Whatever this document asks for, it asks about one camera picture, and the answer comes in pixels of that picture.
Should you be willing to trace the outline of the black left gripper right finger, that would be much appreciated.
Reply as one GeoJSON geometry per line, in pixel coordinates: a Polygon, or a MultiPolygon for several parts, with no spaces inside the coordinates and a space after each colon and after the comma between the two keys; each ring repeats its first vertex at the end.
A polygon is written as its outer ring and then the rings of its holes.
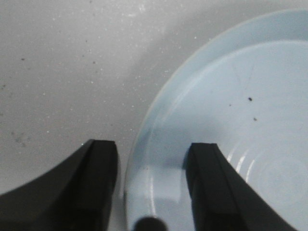
{"type": "Polygon", "coordinates": [[[215,143],[192,143],[186,179],[197,231],[301,229],[301,154],[283,145],[229,160],[215,143]]]}

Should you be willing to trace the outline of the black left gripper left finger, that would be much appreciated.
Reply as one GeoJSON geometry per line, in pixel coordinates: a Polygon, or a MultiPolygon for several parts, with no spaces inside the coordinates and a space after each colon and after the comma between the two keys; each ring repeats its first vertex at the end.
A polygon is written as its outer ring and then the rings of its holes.
{"type": "Polygon", "coordinates": [[[87,141],[56,167],[1,195],[1,230],[107,230],[117,170],[115,142],[87,141]]]}

